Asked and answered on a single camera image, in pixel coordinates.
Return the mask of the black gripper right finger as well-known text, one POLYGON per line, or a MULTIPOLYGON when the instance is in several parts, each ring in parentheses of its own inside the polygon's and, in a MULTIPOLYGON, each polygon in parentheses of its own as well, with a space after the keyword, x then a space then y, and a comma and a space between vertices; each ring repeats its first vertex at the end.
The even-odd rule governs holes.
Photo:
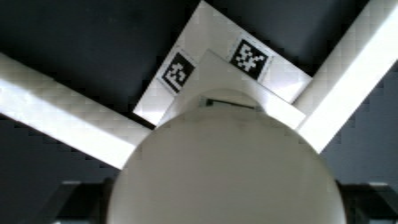
POLYGON ((347 224, 398 224, 398 192, 383 182, 338 183, 347 224))

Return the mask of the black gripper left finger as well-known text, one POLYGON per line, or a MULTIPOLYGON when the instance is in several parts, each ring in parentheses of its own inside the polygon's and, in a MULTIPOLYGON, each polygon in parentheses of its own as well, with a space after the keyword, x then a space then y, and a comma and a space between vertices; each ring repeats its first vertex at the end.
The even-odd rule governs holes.
POLYGON ((114 180, 65 181, 24 224, 106 224, 114 180))

